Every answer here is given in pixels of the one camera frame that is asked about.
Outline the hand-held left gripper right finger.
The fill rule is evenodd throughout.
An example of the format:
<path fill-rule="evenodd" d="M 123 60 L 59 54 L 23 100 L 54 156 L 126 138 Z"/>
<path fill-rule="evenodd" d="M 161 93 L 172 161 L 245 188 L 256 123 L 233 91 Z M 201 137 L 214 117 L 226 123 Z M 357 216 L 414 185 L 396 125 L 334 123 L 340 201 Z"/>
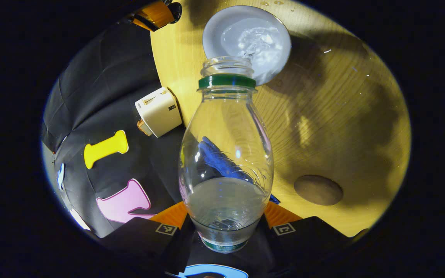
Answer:
<path fill-rule="evenodd" d="M 263 232 L 272 255 L 267 276 L 309 276 L 353 243 L 317 216 L 301 218 L 269 202 Z"/>

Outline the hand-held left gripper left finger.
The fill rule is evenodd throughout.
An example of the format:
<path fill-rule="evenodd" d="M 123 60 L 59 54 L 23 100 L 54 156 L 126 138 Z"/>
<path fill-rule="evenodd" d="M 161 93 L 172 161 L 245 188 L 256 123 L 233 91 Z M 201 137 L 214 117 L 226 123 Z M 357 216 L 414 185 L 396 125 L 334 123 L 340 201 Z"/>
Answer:
<path fill-rule="evenodd" d="M 194 225 L 179 202 L 150 219 L 134 217 L 99 244 L 131 266 L 177 276 L 187 268 L 193 238 Z"/>

